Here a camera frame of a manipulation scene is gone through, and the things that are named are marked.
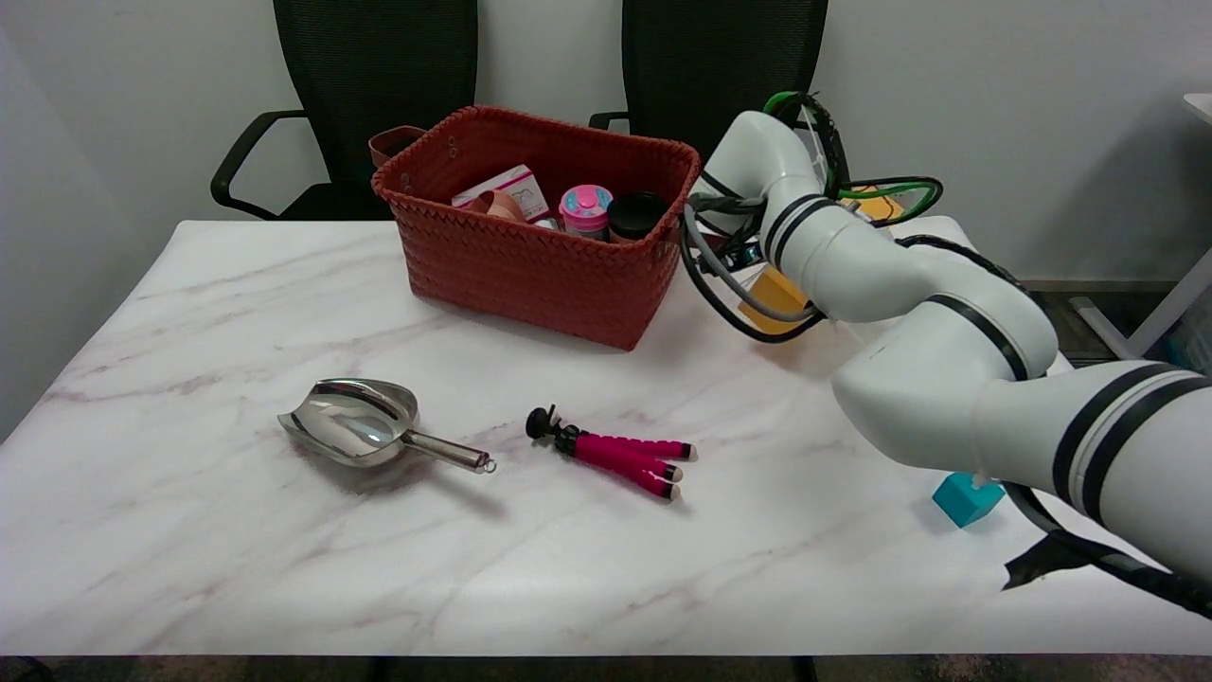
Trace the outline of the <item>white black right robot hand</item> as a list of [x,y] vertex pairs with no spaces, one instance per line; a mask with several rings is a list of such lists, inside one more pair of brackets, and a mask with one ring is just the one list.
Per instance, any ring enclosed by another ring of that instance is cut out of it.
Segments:
[[705,256],[698,256],[698,269],[705,275],[720,271],[739,273],[741,269],[758,267],[758,264],[765,262],[760,245],[755,241],[731,243],[725,237],[708,236],[707,243],[715,252],[715,258],[722,267],[713,269]]

